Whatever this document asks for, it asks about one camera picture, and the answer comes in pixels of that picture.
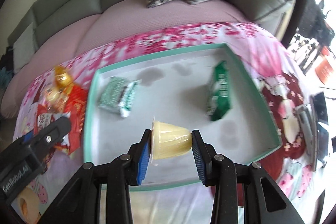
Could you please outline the person's hand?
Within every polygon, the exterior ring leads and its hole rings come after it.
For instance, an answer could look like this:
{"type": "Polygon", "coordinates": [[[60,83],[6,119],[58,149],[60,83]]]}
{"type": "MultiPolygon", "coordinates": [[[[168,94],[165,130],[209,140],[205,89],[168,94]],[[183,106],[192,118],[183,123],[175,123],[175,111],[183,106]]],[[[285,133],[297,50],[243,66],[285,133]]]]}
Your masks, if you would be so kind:
{"type": "Polygon", "coordinates": [[[30,188],[25,187],[17,196],[19,211],[26,222],[35,222],[39,216],[39,198],[30,188]]]}

